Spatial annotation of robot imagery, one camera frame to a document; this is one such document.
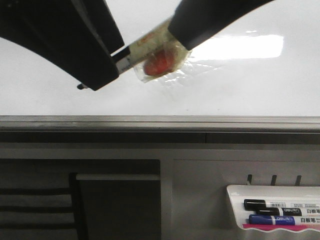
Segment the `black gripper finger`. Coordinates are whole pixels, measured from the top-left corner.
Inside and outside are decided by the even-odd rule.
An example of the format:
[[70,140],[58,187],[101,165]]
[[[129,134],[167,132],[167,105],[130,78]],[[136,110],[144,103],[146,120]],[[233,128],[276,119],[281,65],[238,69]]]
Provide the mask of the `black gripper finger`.
[[187,50],[192,50],[237,19],[269,2],[269,0],[183,0],[174,12],[168,31]]
[[0,36],[97,91],[120,75],[124,41],[104,0],[2,0]]

